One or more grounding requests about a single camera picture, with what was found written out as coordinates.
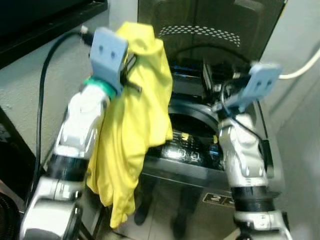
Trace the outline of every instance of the white cable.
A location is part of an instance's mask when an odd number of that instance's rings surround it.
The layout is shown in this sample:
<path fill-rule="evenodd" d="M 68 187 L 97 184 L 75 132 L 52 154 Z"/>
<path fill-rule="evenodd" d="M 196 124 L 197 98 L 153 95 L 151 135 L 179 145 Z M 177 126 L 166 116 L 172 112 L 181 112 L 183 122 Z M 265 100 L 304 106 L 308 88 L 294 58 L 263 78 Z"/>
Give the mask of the white cable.
<path fill-rule="evenodd" d="M 89 29 L 85 25 L 81 26 L 80 33 L 87 34 L 88 31 L 89 31 Z"/>
<path fill-rule="evenodd" d="M 286 236 L 287 240 L 293 240 L 291 233 L 289 232 L 288 228 L 284 229 L 284 235 Z"/>
<path fill-rule="evenodd" d="M 298 71 L 290 73 L 290 74 L 285 74 L 285 75 L 280 75 L 279 79 L 280 80 L 287 80 L 287 79 L 294 79 L 302 74 L 304 74 L 306 71 L 308 71 L 318 60 L 320 59 L 320 48 L 319 50 L 315 53 L 315 55 Z"/>

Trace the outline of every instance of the black cable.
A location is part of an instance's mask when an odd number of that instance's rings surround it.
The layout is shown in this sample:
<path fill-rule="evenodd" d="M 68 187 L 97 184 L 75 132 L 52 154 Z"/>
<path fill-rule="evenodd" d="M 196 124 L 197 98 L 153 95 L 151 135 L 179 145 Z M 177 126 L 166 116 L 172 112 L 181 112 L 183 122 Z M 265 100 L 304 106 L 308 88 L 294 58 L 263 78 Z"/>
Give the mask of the black cable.
<path fill-rule="evenodd" d="M 171 58 L 175 59 L 177 57 L 178 54 L 188 51 L 188 50 L 192 50 L 192 49 L 197 49 L 197 48 L 213 48 L 213 49 L 220 49 L 223 50 L 227 53 L 230 53 L 234 56 L 236 56 L 237 58 L 241 59 L 243 62 L 245 62 L 246 64 L 250 64 L 251 60 L 249 60 L 247 57 L 243 56 L 242 54 L 231 50 L 225 46 L 221 46 L 221 45 L 216 45 L 216 44 L 212 44 L 212 43 L 200 43 L 200 44 L 194 44 L 194 45 L 190 45 L 184 48 L 181 48 L 177 51 L 175 51 L 173 54 L 171 54 Z"/>
<path fill-rule="evenodd" d="M 72 36 L 81 37 L 82 34 L 77 31 L 70 31 L 65 33 L 61 38 L 59 38 L 51 47 L 48 55 L 46 56 L 43 67 L 41 70 L 40 84 L 39 84 L 39 100 L 38 100 L 38 112 L 36 118 L 36 148 L 35 148 L 35 163 L 34 163 L 34 172 L 31 181 L 30 191 L 28 192 L 28 196 L 25 201 L 26 208 L 28 207 L 31 198 L 35 191 L 35 186 L 37 185 L 39 179 L 39 171 L 41 169 L 41 128 L 42 128 L 42 111 L 44 106 L 44 90 L 45 90 L 45 79 L 48 70 L 49 63 L 54 53 L 58 49 L 58 47 L 68 38 Z"/>
<path fill-rule="evenodd" d="M 263 158 L 264 163 L 266 164 L 266 160 L 265 160 L 265 152 L 264 152 L 264 146 L 262 145 L 263 143 L 263 139 L 254 131 L 252 131 L 250 128 L 248 128 L 247 126 L 243 125 L 241 122 L 239 122 L 236 119 L 236 116 L 234 114 L 232 114 L 232 112 L 228 109 L 228 107 L 226 106 L 226 100 L 225 100 L 225 92 L 226 92 L 226 87 L 228 85 L 230 85 L 231 83 L 234 83 L 235 81 L 237 81 L 236 79 L 231 79 L 231 80 L 227 80 L 222 84 L 221 87 L 221 91 L 220 91 L 220 102 L 222 105 L 222 109 L 224 110 L 225 114 L 231 118 L 234 122 L 236 122 L 240 127 L 242 127 L 243 129 L 245 129 L 247 132 L 249 132 L 250 134 L 254 135 L 258 141 L 259 141 L 259 146 L 260 146 L 260 151 L 261 151 L 261 155 Z"/>

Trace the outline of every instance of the yellow cloth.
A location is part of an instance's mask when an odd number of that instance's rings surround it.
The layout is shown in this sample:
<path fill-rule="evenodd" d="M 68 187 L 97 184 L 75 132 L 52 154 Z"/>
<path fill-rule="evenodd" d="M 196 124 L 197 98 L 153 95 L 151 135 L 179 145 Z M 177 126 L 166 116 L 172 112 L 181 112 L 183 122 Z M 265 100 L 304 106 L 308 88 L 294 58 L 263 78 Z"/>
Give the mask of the yellow cloth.
<path fill-rule="evenodd" d="M 149 147 L 172 139 L 168 104 L 172 92 L 164 44 L 150 25 L 126 22 L 117 34 L 128 41 L 128 52 L 138 55 L 129 81 L 106 110 L 100 135 L 89 162 L 87 185 L 104 206 L 113 204 L 110 226 L 116 228 L 135 211 L 134 190 Z"/>

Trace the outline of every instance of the dotted pattern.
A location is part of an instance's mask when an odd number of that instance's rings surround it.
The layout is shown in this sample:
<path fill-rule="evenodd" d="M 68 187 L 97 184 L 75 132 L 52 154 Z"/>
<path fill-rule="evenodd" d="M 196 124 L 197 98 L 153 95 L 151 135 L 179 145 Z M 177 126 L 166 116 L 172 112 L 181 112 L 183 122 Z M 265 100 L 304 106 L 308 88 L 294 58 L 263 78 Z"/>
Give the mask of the dotted pattern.
<path fill-rule="evenodd" d="M 164 26 L 159 32 L 159 37 L 164 35 L 172 35 L 172 34 L 197 34 L 197 35 L 205 35 L 209 37 L 224 39 L 235 44 L 238 48 L 241 45 L 241 39 L 239 35 L 234 34 L 233 32 L 223 31 L 220 29 L 215 29 L 214 27 L 206 27 L 206 26 Z"/>

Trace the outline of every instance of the washing machine lid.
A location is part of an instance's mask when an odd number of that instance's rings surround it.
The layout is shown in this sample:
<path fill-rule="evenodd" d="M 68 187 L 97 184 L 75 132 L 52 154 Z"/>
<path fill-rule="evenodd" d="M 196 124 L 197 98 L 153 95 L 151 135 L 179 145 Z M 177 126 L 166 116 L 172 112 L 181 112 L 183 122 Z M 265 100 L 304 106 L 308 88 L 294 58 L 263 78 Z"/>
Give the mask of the washing machine lid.
<path fill-rule="evenodd" d="M 259 60 L 287 0 L 139 0 L 138 22 L 152 24 L 169 59 L 177 50 L 214 44 Z M 198 48 L 184 58 L 216 64 L 243 60 L 223 49 Z"/>

